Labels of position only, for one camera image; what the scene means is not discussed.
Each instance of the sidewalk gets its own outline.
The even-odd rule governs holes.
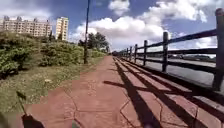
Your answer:
[[[223,106],[111,56],[71,84],[28,113],[45,128],[223,127]]]

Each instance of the lamp post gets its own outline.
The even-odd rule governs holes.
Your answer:
[[[85,33],[85,46],[84,46],[84,64],[88,64],[88,27],[89,27],[89,6],[90,6],[90,0],[88,0],[88,6],[87,6],[87,14],[86,14],[86,33]]]

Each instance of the fence rail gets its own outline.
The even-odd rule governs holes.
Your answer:
[[[138,45],[135,45],[135,51],[132,53],[132,47],[127,48],[127,50],[123,50],[119,53],[121,57],[125,57],[129,61],[132,60],[132,56],[134,55],[134,62],[136,63],[136,60],[142,60],[143,66],[146,66],[146,62],[154,62],[154,63],[160,63],[162,64],[162,72],[166,72],[167,66],[178,66],[183,68],[189,68],[193,70],[199,70],[204,72],[213,73],[214,80],[213,80],[213,90],[219,91],[221,88],[221,84],[223,81],[224,76],[224,11],[222,9],[216,10],[216,21],[217,21],[217,27],[216,29],[199,32],[195,34],[190,34],[186,36],[182,36],[175,39],[168,39],[168,33],[163,33],[163,41],[148,45],[147,40],[144,41],[143,47],[138,47]],[[194,40],[194,39],[200,39],[204,37],[212,37],[216,36],[218,45],[217,48],[206,48],[206,49],[189,49],[189,50],[171,50],[168,51],[168,45],[172,43],[178,43],[182,41],[187,40]],[[157,52],[148,52],[148,48],[152,47],[158,47],[163,46],[163,51],[157,51]],[[143,53],[138,53],[138,50],[144,49]],[[168,61],[168,55],[172,54],[215,54],[216,55],[216,67],[209,67],[209,66],[203,66],[203,65],[197,65],[197,64],[190,64],[190,63],[183,63],[183,62],[172,62]],[[147,56],[151,55],[162,55],[162,60],[154,60],[149,59]]]

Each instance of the grass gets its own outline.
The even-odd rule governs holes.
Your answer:
[[[20,111],[16,91],[27,96],[25,104],[37,103],[52,89],[61,85],[62,81],[75,79],[80,72],[89,71],[92,65],[97,64],[101,58],[91,59],[88,65],[70,65],[60,67],[34,67],[22,71],[19,75],[0,80],[0,112],[3,115]]]

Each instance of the tall building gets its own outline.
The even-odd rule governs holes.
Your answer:
[[[56,39],[58,39],[61,34],[62,40],[67,40],[68,38],[68,18],[61,17],[57,19],[56,25]]]
[[[0,31],[30,34],[35,37],[49,36],[52,26],[48,20],[46,22],[39,22],[35,18],[33,21],[23,21],[21,17],[17,17],[16,20],[10,20],[8,16],[5,16],[2,21],[0,20]]]

